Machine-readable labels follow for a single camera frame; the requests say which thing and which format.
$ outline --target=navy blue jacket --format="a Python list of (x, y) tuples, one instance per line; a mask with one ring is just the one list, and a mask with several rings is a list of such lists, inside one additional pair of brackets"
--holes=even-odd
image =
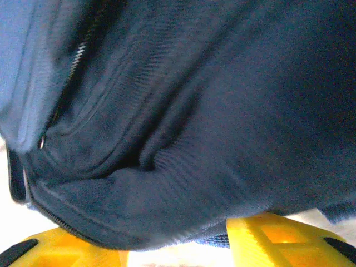
[(35, 206), (109, 248), (262, 211), (351, 216), (355, 15), (341, 0), (1, 0), (0, 132)]

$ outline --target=zipper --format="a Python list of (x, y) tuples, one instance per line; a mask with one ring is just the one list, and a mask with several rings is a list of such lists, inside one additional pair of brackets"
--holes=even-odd
[(89, 237), (87, 235), (82, 234), (81, 232), (77, 231), (76, 229), (74, 229), (71, 226), (69, 226), (68, 224), (66, 224), (58, 216), (54, 215), (53, 213), (51, 213), (50, 211), (45, 209), (41, 204), (39, 204), (36, 200), (34, 200), (30, 187), (28, 187), (27, 192), (28, 192), (28, 197), (29, 197), (29, 199), (31, 201), (31, 204), (33, 204), (41, 214), (43, 214), (45, 217), (49, 218), (55, 224), (59, 225), (61, 228), (65, 229), (70, 234), (72, 234), (72, 235), (74, 235), (74, 236), (76, 236), (76, 237), (78, 237), (78, 238), (80, 238), (80, 239), (82, 239), (82, 240), (84, 240), (86, 242), (89, 242), (89, 243), (94, 244), (96, 246), (100, 246), (100, 247), (105, 248), (105, 249), (112, 249), (111, 247), (109, 247), (109, 246), (107, 246), (107, 245), (105, 245), (105, 244), (103, 244), (101, 242), (98, 242), (98, 241), (92, 239), (91, 237)]
[[(98, 28), (98, 26), (101, 25), (102, 19), (104, 18), (106, 12), (108, 11), (108, 8), (110, 6), (110, 1), (111, 0), (103, 0), (101, 3), (100, 8), (98, 9), (98, 11), (95, 13), (94, 15), (94, 19), (92, 21), (92, 23), (90, 24), (83, 41), (79, 44), (74, 59), (72, 61), (71, 67), (70, 67), (70, 72), (69, 75), (67, 77), (65, 86), (64, 86), (64, 92), (66, 91), (66, 89), (68, 88), (68, 86), (70, 85), (70, 83), (72, 82), (75, 74), (76, 74), (76, 70), (78, 69), (79, 64), (81, 63), (84, 55), (86, 54), (87, 50), (88, 50), (88, 46), (90, 45), (91, 41), (94, 39), (95, 37), (95, 32), (96, 29)], [(56, 111), (52, 117), (51, 122), (49, 123), (49, 125), (47, 126), (47, 129), (50, 128), (54, 122), (57, 120), (58, 118), (58, 113), (59, 113), (59, 109), (60, 109), (60, 105), (57, 105)], [(38, 142), (38, 149), (42, 149), (45, 145), (45, 140), (46, 140), (46, 135), (43, 135), (40, 139), (40, 141)], [(61, 218), (59, 218), (58, 216), (56, 216), (55, 214), (51, 213), (50, 211), (48, 211), (46, 208), (44, 208), (40, 203), (38, 203), (31, 192), (31, 187), (28, 186), (27, 187), (27, 192), (28, 192), (28, 197), (31, 201), (31, 203), (38, 209), (38, 211), (43, 214), (45, 217), (49, 218), (51, 221), (53, 221), (55, 224), (59, 225), (61, 228), (65, 229), (66, 231), (68, 231), (69, 233), (71, 233), (72, 235), (83, 239), (89, 243), (92, 243), (94, 245), (100, 246), (102, 248), (108, 248), (110, 249), (108, 246), (106, 246), (105, 244), (102, 244), (94, 239), (92, 239), (91, 237), (82, 234), (81, 232), (77, 231), (76, 229), (72, 228), (71, 226), (69, 226), (68, 224), (65, 223), (65, 221), (63, 221)]]
[[(83, 41), (79, 44), (79, 46), (77, 47), (74, 59), (71, 63), (71, 67), (70, 67), (70, 72), (69, 75), (66, 79), (66, 83), (64, 86), (64, 92), (66, 91), (66, 88), (68, 88), (68, 86), (71, 84), (73, 77), (75, 76), (76, 70), (78, 69), (79, 64), (81, 63), (84, 55), (86, 54), (87, 50), (88, 50), (88, 45), (91, 43), (91, 41), (93, 40), (93, 38), (95, 37), (95, 31), (98, 28), (98, 26), (101, 25), (102, 19), (105, 16), (106, 11), (109, 8), (109, 4), (110, 4), (110, 0), (103, 0), (101, 3), (101, 7), (98, 9), (98, 11), (95, 13), (94, 15), (94, 19), (92, 21), (92, 23), (90, 24)], [(50, 128), (58, 119), (59, 116), (59, 109), (60, 109), (60, 104), (57, 105), (56, 107), (56, 111), (52, 117), (51, 122), (49, 123), (49, 125), (47, 126), (47, 129)], [(38, 143), (38, 148), (42, 149), (44, 147), (44, 142), (46, 140), (45, 135), (43, 135)]]

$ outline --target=blue fabric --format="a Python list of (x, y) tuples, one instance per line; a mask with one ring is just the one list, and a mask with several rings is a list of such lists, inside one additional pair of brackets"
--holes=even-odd
[(196, 242), (201, 245), (209, 245), (209, 246), (214, 246), (216, 248), (224, 248), (224, 249), (230, 248), (229, 238), (227, 234), (212, 236), (206, 239), (200, 239)]
[(343, 220), (355, 219), (356, 217), (356, 201), (347, 201), (337, 205), (332, 205), (320, 209), (322, 214), (333, 224), (337, 224)]
[(69, 84), (94, 3), (36, 4), (30, 66), (0, 114), (35, 205), (98, 244), (147, 250), (355, 198), (349, 2), (121, 3)]
[(0, 0), (0, 112), (8, 108), (14, 94), (35, 4)]

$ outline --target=yellow plastic part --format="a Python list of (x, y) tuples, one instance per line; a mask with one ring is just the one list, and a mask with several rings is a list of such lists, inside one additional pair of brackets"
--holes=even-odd
[(127, 267), (128, 251), (99, 248), (61, 228), (27, 239), (32, 238), (39, 243), (10, 267)]
[(311, 225), (266, 213), (226, 226), (236, 267), (356, 267), (323, 240), (344, 239)]

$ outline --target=black rubber pad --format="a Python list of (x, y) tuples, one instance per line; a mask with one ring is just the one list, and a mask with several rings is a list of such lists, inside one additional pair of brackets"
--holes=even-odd
[(27, 251), (32, 249), (38, 244), (38, 239), (29, 239), (11, 246), (0, 254), (0, 266), (8, 267), (10, 264), (13, 264), (18, 258), (20, 258)]
[(334, 249), (343, 254), (351, 262), (356, 264), (356, 248), (334, 238), (324, 238), (324, 240)]

